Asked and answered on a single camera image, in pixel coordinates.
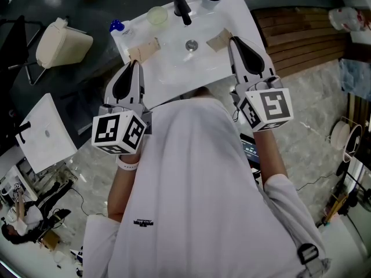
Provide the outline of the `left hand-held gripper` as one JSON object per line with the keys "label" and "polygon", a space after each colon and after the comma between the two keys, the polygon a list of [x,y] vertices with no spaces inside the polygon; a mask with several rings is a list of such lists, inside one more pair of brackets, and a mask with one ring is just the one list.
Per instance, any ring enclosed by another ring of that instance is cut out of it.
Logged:
{"label": "left hand-held gripper", "polygon": [[152,133],[152,112],[141,105],[144,93],[141,64],[125,64],[109,81],[105,104],[93,118],[93,147],[110,155],[137,153],[143,137]]}

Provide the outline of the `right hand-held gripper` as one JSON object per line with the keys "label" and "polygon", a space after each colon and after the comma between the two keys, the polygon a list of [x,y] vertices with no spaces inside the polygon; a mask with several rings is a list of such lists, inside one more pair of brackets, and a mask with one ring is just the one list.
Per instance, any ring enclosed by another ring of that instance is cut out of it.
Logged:
{"label": "right hand-held gripper", "polygon": [[232,72],[239,84],[230,93],[253,132],[272,130],[293,120],[289,89],[279,76],[248,83],[248,75],[273,75],[273,64],[264,49],[242,37],[232,36],[228,44]]}

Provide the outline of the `brown paper piece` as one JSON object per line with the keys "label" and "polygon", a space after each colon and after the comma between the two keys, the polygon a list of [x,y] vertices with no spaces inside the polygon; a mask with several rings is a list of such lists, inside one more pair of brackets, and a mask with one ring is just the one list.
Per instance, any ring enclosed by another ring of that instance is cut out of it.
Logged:
{"label": "brown paper piece", "polygon": [[231,37],[232,33],[224,28],[218,35],[208,40],[206,44],[215,52],[218,52],[228,46]]}
{"label": "brown paper piece", "polygon": [[138,61],[140,64],[148,60],[154,53],[161,49],[158,38],[153,38],[150,42],[142,43],[128,49],[131,62]]}

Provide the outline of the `person's right forearm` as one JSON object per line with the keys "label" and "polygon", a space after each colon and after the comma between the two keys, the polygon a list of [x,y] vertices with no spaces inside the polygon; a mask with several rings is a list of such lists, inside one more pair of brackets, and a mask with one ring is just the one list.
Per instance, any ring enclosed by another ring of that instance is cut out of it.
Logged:
{"label": "person's right forearm", "polygon": [[263,185],[277,174],[288,176],[277,142],[271,130],[253,133],[257,153],[260,160],[261,179]]}

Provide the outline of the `person's left forearm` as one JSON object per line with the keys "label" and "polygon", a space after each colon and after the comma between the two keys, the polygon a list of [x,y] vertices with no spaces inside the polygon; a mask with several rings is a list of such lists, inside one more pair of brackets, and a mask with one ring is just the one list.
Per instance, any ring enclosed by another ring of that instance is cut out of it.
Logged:
{"label": "person's left forearm", "polygon": [[122,221],[134,185],[135,176],[136,170],[117,168],[107,200],[108,218],[116,222]]}

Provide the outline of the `large white washbasin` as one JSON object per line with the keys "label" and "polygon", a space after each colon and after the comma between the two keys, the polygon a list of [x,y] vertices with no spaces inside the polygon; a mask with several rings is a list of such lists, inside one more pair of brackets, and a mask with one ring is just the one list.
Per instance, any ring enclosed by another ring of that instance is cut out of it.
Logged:
{"label": "large white washbasin", "polygon": [[[206,42],[224,28],[235,36],[263,48],[261,36],[244,0],[221,0],[212,10],[201,6],[201,0],[186,0],[191,8],[191,25],[174,14],[173,3],[164,5],[168,19],[152,25],[146,14],[131,20],[134,37],[114,38],[124,63],[129,62],[128,49],[158,38],[161,49],[142,64],[147,108],[156,107],[181,94],[206,86],[232,74],[227,48],[215,52]],[[198,42],[189,52],[188,40]]]}

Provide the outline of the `brown wooden platform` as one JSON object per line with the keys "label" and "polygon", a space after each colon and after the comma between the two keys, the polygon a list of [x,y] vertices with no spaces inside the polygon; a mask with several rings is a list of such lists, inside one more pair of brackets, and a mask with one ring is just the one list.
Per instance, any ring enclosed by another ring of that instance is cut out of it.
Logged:
{"label": "brown wooden platform", "polygon": [[350,35],[330,23],[328,8],[290,6],[251,11],[280,77],[344,56]]}

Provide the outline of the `clear bottle with blue cap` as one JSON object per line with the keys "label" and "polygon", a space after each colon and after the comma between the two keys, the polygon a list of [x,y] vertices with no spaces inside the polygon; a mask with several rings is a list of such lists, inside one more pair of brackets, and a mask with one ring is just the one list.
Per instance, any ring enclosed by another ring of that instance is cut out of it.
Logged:
{"label": "clear bottle with blue cap", "polygon": [[110,25],[110,34],[114,38],[131,38],[134,37],[134,29],[131,21],[113,20]]}

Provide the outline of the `white wristband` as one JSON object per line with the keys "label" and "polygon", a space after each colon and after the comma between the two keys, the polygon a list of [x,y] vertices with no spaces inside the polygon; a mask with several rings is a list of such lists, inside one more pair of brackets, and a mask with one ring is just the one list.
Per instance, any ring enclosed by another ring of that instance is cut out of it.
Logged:
{"label": "white wristband", "polygon": [[120,155],[116,156],[115,162],[120,169],[125,170],[125,171],[135,171],[135,170],[137,170],[137,167],[139,165],[138,162],[137,163],[125,163],[125,162],[123,162],[121,160]]}

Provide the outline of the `beige plastic bin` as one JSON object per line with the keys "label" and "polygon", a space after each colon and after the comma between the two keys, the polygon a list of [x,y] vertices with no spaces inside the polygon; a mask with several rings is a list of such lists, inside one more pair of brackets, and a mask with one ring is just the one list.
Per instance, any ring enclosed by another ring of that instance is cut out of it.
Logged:
{"label": "beige plastic bin", "polygon": [[92,36],[57,18],[43,33],[35,56],[38,65],[45,69],[76,64],[84,59],[92,44]]}

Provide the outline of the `black timer tablet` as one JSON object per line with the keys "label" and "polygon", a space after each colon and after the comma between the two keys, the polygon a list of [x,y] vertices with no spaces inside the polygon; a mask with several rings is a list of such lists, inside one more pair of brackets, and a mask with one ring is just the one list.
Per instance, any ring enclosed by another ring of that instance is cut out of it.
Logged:
{"label": "black timer tablet", "polygon": [[259,164],[259,156],[257,153],[256,143],[254,138],[251,138],[247,135],[240,134],[241,143],[243,145],[243,150],[248,161],[253,162],[255,164]]}

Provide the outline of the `clear plastic wrapped bundle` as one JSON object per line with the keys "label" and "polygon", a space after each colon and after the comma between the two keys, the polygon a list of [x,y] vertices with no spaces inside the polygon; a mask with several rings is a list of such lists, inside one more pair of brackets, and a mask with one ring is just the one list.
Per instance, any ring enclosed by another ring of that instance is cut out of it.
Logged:
{"label": "clear plastic wrapped bundle", "polygon": [[371,100],[371,64],[343,58],[339,66],[344,91]]}

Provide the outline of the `clear water jug red label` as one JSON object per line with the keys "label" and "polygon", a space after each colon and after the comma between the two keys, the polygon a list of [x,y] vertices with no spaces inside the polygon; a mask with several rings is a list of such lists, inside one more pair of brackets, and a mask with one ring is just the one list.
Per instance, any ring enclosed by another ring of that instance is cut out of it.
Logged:
{"label": "clear water jug red label", "polygon": [[331,25],[338,31],[364,31],[366,20],[363,13],[351,7],[331,9],[328,13]]}

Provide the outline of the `person's white shirt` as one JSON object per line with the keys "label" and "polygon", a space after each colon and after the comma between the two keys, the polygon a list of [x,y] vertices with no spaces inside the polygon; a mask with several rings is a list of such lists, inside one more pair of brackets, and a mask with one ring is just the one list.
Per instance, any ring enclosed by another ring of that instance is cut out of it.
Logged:
{"label": "person's white shirt", "polygon": [[91,215],[83,278],[296,278],[321,234],[282,174],[258,186],[239,133],[211,96],[154,109],[121,222]]}

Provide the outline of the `black office chair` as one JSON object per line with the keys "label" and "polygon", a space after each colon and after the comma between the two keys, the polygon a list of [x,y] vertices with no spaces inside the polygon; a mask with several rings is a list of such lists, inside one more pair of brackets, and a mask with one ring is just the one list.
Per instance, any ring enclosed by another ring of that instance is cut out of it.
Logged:
{"label": "black office chair", "polygon": [[[21,69],[26,70],[28,82],[31,86],[35,85],[43,76],[44,72],[33,79],[30,66],[37,62],[29,62],[29,49],[36,42],[39,36],[45,31],[46,27],[40,21],[26,21],[24,16],[19,16],[16,20],[0,19],[0,27],[11,24],[4,43],[0,46],[0,83],[10,89]],[[30,40],[27,40],[26,25],[37,25],[38,30]]]}

